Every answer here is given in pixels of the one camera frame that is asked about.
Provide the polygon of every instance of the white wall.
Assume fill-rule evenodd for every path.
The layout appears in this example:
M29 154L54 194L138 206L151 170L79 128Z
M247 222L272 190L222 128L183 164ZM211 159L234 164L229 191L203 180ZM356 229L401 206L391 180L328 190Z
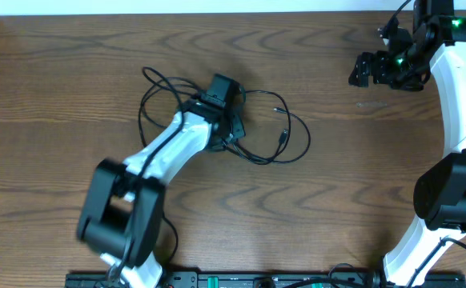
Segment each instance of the white wall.
M396 10L404 0L0 0L0 15ZM466 0L455 0L466 10Z

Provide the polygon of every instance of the white background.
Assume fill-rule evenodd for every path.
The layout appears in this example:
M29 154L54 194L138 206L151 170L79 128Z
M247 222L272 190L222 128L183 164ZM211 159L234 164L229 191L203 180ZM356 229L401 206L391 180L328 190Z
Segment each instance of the white background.
M396 10L404 0L0 0L0 15ZM411 2L407 10L412 9ZM466 10L466 0L455 0Z

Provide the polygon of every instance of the wooden table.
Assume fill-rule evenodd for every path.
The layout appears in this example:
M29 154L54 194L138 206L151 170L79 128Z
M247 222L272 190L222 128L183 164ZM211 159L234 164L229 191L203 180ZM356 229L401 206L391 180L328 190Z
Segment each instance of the wooden table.
M309 153L291 165L192 158L167 190L180 236L175 264L373 267L408 228L416 179L443 152L433 81L414 94L347 84L358 54L384 48L376 28L390 15L0 17L0 287L61 287L69 270L106 269L75 227L95 166L141 149L142 66L201 86L222 73L276 91L312 133ZM409 27L412 16L400 19ZM245 146L272 153L286 125L278 105L249 97ZM157 96L148 110L168 122L175 100ZM292 128L288 158L306 144L298 122ZM160 132L147 130L149 139ZM165 226L160 238L167 255ZM466 273L466 252L450 249L436 269Z

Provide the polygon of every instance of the brown wood tabletop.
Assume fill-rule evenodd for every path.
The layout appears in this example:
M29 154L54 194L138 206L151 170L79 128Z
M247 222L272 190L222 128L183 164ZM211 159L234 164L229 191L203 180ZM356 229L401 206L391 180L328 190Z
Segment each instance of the brown wood tabletop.
M356 57L384 48L389 12L0 17L0 287L61 287L70 270L105 270L75 237L96 165L139 151L142 66L207 86L214 73L282 94L308 124L308 154L256 166L201 153L167 189L174 263L201 270L373 267L410 225L416 179L443 152L440 99L347 84ZM400 17L410 27L412 15ZM285 116L275 98L245 106L245 146L269 155ZM175 100L147 109L170 121ZM289 151L306 144L293 122ZM146 124L153 139L160 129ZM159 258L174 245L163 225ZM436 270L466 274L453 247Z

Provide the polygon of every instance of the green light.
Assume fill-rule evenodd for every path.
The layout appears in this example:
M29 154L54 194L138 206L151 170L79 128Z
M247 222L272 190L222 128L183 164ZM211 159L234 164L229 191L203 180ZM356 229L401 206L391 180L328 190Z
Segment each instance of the green light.
M460 19L452 20L452 25L454 25L455 27L459 27L461 23L462 21Z

